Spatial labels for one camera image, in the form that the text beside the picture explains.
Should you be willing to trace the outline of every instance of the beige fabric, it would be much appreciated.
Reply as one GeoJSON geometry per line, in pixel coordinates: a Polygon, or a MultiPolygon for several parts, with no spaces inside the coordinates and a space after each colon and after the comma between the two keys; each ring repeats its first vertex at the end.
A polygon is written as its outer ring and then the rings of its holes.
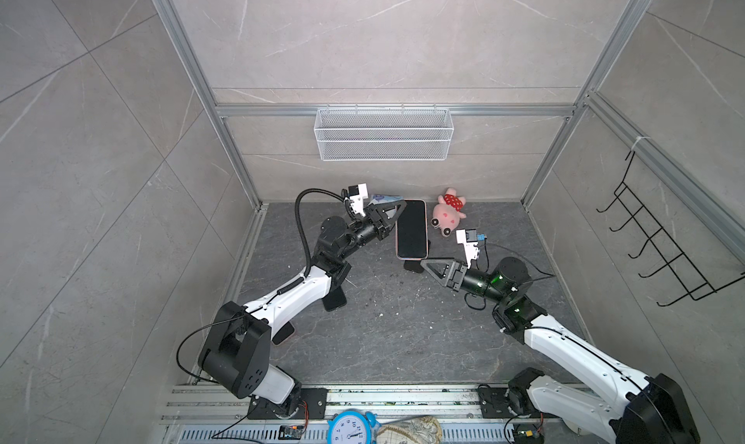
{"type": "Polygon", "coordinates": [[[377,444],[440,444],[442,427],[433,416],[389,423],[378,430],[377,444]]]}

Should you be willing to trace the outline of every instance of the blue alarm clock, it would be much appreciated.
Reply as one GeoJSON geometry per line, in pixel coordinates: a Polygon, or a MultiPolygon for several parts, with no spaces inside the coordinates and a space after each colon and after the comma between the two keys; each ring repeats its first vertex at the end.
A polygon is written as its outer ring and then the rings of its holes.
{"type": "Polygon", "coordinates": [[[329,444],[373,444],[373,432],[379,428],[375,415],[348,410],[329,422],[329,444]]]}

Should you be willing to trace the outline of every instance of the patterned cloth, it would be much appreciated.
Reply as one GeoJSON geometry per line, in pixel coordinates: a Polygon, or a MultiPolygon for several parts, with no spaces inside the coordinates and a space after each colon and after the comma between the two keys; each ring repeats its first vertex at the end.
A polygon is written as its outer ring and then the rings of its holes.
{"type": "Polygon", "coordinates": [[[461,201],[460,198],[456,197],[455,195],[450,195],[450,194],[445,194],[443,198],[445,198],[445,203],[455,208],[455,211],[461,211],[461,208],[463,207],[463,202],[461,201]]]}
{"type": "Polygon", "coordinates": [[[440,444],[442,427],[433,416],[389,423],[378,430],[377,444],[440,444]]]}

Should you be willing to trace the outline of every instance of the white zip tie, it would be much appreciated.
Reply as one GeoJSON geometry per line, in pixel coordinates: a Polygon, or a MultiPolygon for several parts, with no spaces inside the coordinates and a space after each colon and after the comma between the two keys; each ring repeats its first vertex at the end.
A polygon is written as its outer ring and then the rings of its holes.
{"type": "Polygon", "coordinates": [[[636,140],[634,141],[634,145],[631,145],[631,150],[634,150],[634,147],[636,147],[636,144],[639,143],[639,140],[642,139],[651,139],[652,137],[646,137],[646,136],[636,136],[636,140]]]}

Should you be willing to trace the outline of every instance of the phone screen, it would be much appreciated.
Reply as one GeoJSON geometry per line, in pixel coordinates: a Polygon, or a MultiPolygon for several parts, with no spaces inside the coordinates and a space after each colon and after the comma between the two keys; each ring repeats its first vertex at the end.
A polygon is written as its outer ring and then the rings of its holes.
{"type": "Polygon", "coordinates": [[[427,205],[423,200],[406,200],[396,221],[396,255],[400,259],[427,258],[427,205]]]}

